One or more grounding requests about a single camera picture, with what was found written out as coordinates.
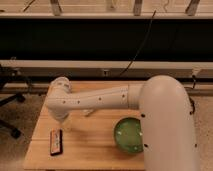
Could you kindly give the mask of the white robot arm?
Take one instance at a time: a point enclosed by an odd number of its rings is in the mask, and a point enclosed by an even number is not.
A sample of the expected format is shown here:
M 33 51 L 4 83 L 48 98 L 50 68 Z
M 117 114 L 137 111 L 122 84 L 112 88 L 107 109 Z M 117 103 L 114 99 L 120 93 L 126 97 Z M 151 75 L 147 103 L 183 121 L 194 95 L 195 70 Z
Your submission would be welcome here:
M 59 77 L 51 83 L 45 105 L 59 122 L 77 109 L 135 109 L 140 112 L 146 171 L 200 171 L 190 98 L 171 76 L 78 93 L 71 91 L 68 78 Z

